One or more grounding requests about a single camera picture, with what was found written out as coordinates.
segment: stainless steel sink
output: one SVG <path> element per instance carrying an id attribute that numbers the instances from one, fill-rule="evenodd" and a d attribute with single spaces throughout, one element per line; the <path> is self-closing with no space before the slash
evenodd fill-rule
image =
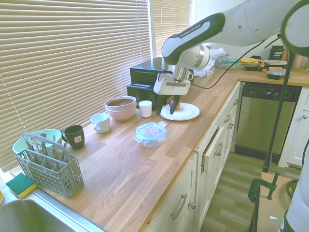
<path id="1" fill-rule="evenodd" d="M 105 232 L 39 188 L 22 200 L 1 191 L 0 232 Z"/>

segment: coffee maker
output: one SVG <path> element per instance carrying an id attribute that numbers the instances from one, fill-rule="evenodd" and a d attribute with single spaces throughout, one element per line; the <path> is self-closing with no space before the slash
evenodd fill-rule
<path id="1" fill-rule="evenodd" d="M 131 84 L 126 87 L 128 96 L 136 98 L 137 108 L 140 101 L 151 101 L 152 110 L 156 109 L 158 95 L 154 93 L 157 75 L 162 70 L 168 69 L 168 64 L 162 57 L 156 57 L 130 68 Z M 162 105 L 166 105 L 172 97 L 163 95 L 160 97 Z"/>

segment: glass food container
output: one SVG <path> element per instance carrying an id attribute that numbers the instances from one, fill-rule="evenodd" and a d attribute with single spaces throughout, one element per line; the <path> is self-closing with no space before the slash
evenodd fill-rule
<path id="1" fill-rule="evenodd" d="M 143 124 L 135 130 L 135 140 L 148 148 L 159 146 L 166 140 L 166 126 L 163 121 Z"/>

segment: blue lid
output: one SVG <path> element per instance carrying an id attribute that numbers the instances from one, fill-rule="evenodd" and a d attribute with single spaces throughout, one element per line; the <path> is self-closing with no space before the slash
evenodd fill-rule
<path id="1" fill-rule="evenodd" d="M 165 122 L 150 122 L 141 125 L 135 130 L 135 140 L 141 143 L 143 140 L 146 142 L 151 142 L 161 140 L 161 137 L 165 137 L 167 130 L 166 130 L 166 123 Z"/>

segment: green clamp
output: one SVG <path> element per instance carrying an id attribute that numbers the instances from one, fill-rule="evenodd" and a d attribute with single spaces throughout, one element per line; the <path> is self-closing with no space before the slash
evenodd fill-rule
<path id="1" fill-rule="evenodd" d="M 248 193 L 248 197 L 249 197 L 250 201 L 255 203 L 256 193 L 257 193 L 259 186 L 264 186 L 264 187 L 269 189 L 269 194 L 267 196 L 267 199 L 271 200 L 272 199 L 271 198 L 272 193 L 276 190 L 276 187 L 277 187 L 276 183 L 277 183 L 277 180 L 278 180 L 278 176 L 279 176 L 279 172 L 276 172 L 274 179 L 272 180 L 272 183 L 269 183 L 269 182 L 267 182 L 267 181 L 265 181 L 261 178 L 254 179 L 251 182 L 249 193 Z"/>

